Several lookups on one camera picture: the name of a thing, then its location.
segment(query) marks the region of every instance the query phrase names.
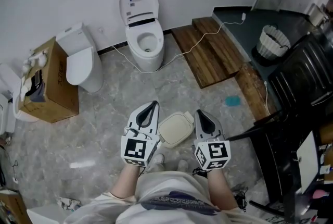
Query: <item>white sleeve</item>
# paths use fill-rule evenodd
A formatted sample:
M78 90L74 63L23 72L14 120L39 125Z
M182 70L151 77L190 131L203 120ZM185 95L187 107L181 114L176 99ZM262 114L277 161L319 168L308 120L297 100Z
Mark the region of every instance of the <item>white sleeve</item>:
M231 210L223 210L228 219L232 223L239 223L239 224L249 224L249 223L258 223L258 224L270 224L266 220L261 218L257 218L251 215L244 213L240 208L234 208Z
M118 216L135 202L134 196L119 199L111 193L104 193L68 216L64 224L115 223Z

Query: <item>toilet lid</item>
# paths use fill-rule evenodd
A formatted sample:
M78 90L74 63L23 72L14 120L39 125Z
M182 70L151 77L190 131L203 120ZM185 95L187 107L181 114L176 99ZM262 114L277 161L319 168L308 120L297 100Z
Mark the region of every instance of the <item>toilet lid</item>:
M136 16L140 20L158 18L158 0L119 0L120 15L127 26Z
M67 57L66 79L72 85L80 85L93 70L93 47Z
M189 113L175 112L158 125L162 145L173 148L189 137L194 130L194 118Z

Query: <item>chair leg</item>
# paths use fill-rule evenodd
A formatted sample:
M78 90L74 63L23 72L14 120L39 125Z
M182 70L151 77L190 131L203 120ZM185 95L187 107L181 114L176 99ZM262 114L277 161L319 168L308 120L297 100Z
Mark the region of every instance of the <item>chair leg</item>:
M258 209L260 209L260 210L263 210L263 211L265 211L267 213L270 213L270 214L272 214L274 216L283 217L283 218L285 217L285 213L283 213L283 212L281 212L279 210L272 209L272 208L270 208L268 206L264 206L262 204L258 204L258 203L254 202L252 200L249 202L249 204L252 205L252 206L254 206L254 207L256 207L256 208L258 208Z

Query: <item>tiled floor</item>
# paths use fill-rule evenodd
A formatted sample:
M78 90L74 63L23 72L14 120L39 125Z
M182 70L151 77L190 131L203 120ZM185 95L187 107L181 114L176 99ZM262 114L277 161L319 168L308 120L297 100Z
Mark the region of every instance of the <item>tiled floor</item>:
M133 60L128 46L120 49ZM165 62L180 53L173 37L165 36ZM12 168L1 156L9 186L18 188L28 208L55 203L57 197L72 197L89 202L109 189L123 167L120 158L120 136L130 113L148 101L160 103L160 120L176 111L198 108L215 115L226 136L237 135L254 121L236 81L227 81L199 89L183 57L161 71L141 74L116 51L101 56L105 82L94 94L79 90L80 114L55 124L43 121L18 122L8 152L17 159L15 185ZM227 107L225 98L239 95L241 105ZM166 157L167 169L173 169L180 158L197 167L191 152L194 136L171 150L160 149ZM232 187L248 186L248 196L267 202L265 184L249 140L232 142L232 160L225 169ZM75 168L87 161L88 167Z

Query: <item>toilet tank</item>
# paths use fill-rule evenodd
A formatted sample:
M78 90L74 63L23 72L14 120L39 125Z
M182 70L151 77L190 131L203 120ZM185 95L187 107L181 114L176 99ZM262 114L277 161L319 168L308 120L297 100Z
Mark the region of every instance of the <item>toilet tank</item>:
M20 87L20 77L7 64L0 64L0 93L10 99L14 91Z
M95 43L83 22L60 32L56 37L56 41L65 50L68 56L91 46L96 51Z

